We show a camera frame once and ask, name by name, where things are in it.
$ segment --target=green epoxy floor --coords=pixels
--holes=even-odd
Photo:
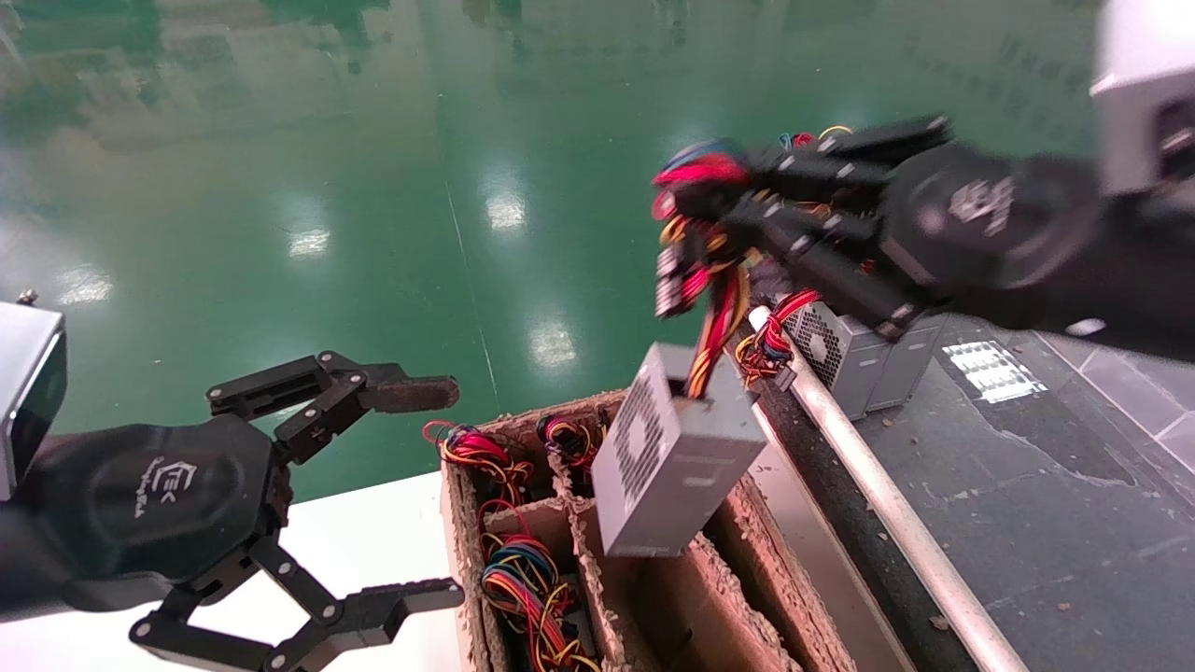
[[[0,297],[66,312],[59,432],[204,417],[331,348],[452,373],[446,416],[624,386],[655,340],[656,167],[712,135],[946,112],[1091,153],[1087,0],[14,0]],[[436,468],[370,416],[301,499]]]

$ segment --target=connector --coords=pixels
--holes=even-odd
[[[680,273],[681,245],[672,244],[656,257],[656,317],[673,317],[684,312]]]

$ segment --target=logo on robot hand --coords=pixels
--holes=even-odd
[[[958,221],[969,222],[991,215],[983,236],[991,238],[1004,231],[1012,210],[1012,178],[1006,177],[994,185],[986,179],[976,179],[963,187],[950,198],[950,214]]]
[[[195,471],[198,469],[194,464],[176,462],[166,466],[158,466],[166,462],[166,458],[155,457],[149,462],[145,474],[141,475],[141,483],[137,485],[136,503],[133,507],[133,518],[141,518],[146,513],[146,505],[149,503],[149,495],[158,496],[159,503],[170,503],[178,500],[176,493],[185,491],[191,487]]]
[[[161,502],[172,502],[177,497],[176,491],[186,490],[191,487],[191,478],[195,476],[196,466],[194,464],[188,464],[185,462],[176,462],[174,464],[168,464],[158,469],[153,475],[153,485],[151,489],[154,493],[163,493]]]

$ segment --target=cardboard divider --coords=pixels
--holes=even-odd
[[[448,564],[453,579],[465,591],[465,604],[456,610],[456,634],[465,670],[494,672],[491,660],[502,655],[491,650],[501,642],[492,610],[484,609],[478,586],[482,582],[482,537],[477,530],[477,493],[464,469],[445,464],[440,508],[445,520]]]
[[[747,603],[776,627],[785,649],[802,667],[809,672],[854,672],[826,605],[766,512],[764,494],[748,476],[715,512],[705,534],[742,581]]]
[[[569,505],[559,497],[508,508],[485,518],[485,531],[503,536],[526,531],[547,548],[562,574],[576,570]]]
[[[575,511],[572,533],[587,589],[600,589],[600,603],[613,615],[602,634],[621,640],[632,668],[801,671],[703,534],[680,557],[618,558],[601,554],[596,529],[596,509]]]

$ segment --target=power supply unit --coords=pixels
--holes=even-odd
[[[704,399],[684,396],[692,359],[692,348],[652,343],[594,458],[606,555],[680,555],[766,444],[727,358]]]
[[[850,316],[816,301],[784,320],[784,329],[851,420],[901,405],[933,359],[944,314],[921,318],[895,343]]]

